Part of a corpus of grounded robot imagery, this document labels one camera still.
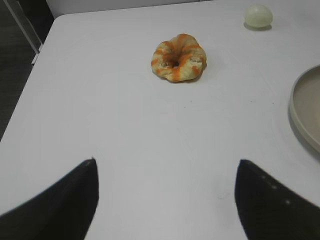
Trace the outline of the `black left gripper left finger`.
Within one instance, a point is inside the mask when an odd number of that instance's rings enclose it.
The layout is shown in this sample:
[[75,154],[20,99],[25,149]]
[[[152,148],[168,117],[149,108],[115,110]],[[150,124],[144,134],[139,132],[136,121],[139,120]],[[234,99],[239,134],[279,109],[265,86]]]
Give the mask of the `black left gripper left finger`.
[[0,216],[2,240],[83,240],[99,202],[98,166],[87,159],[55,184]]

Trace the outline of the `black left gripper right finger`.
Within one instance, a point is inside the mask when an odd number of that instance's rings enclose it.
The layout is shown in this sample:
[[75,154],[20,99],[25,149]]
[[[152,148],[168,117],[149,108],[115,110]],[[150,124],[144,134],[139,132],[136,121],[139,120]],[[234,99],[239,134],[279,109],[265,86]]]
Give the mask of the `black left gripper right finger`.
[[249,240],[320,238],[320,208],[250,160],[239,162],[234,199]]

